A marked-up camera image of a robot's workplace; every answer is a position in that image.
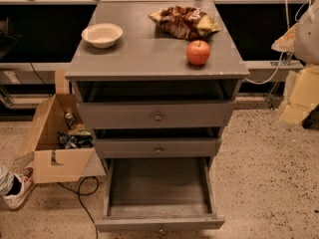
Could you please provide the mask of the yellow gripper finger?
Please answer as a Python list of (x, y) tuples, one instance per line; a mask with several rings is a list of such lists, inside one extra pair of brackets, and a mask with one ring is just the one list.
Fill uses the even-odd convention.
[(285, 81), (284, 100), (278, 109), (279, 119), (298, 125), (319, 106), (319, 66), (309, 66), (299, 73), (289, 72)]
[(279, 39), (275, 40), (271, 49), (277, 52), (293, 52), (295, 50), (296, 30), (299, 23), (295, 23)]

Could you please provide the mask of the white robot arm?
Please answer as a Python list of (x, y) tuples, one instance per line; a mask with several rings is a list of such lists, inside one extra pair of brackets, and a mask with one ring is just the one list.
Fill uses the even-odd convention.
[(299, 73), (286, 79), (285, 101), (281, 104), (280, 120), (289, 125), (302, 122), (319, 106), (319, 0), (316, 0), (271, 49), (292, 52), (305, 63)]

